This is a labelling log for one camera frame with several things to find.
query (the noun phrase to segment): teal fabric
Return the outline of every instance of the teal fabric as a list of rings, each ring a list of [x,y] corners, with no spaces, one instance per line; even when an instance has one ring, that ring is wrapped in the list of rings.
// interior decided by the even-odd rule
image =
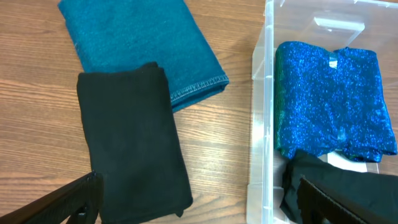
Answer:
[[[85,72],[123,72],[157,62],[173,111],[229,83],[183,0],[62,0],[58,5]]]

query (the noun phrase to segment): transparent storage box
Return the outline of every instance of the transparent storage box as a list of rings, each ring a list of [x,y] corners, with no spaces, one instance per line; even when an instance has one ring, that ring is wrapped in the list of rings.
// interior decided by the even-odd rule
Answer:
[[[398,4],[372,0],[267,0],[266,21],[252,58],[252,148],[247,223],[292,223],[279,209],[286,160],[274,151],[274,56],[298,40],[336,50],[377,53],[385,87],[398,71]],[[321,159],[331,163],[331,155]],[[360,164],[378,172],[377,164]]]

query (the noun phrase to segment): blue patterned fabric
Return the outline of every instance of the blue patterned fabric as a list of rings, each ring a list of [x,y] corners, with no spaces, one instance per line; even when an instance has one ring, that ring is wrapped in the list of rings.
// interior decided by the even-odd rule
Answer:
[[[229,83],[183,0],[62,0],[58,5],[85,72],[122,72],[157,62],[173,111]]]
[[[363,162],[397,154],[375,52],[285,42],[276,52],[274,98],[275,148],[285,157],[297,149]]]

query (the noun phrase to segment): black fabric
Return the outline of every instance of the black fabric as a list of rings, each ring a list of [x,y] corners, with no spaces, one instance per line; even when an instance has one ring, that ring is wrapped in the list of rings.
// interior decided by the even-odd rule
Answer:
[[[333,189],[341,198],[369,212],[398,223],[398,177],[343,170],[303,151],[297,151],[282,177],[284,198],[280,208],[293,222],[303,223],[297,205],[297,190],[303,176]]]
[[[181,216],[192,194],[163,69],[81,73],[77,93],[91,167],[104,177],[103,223]]]

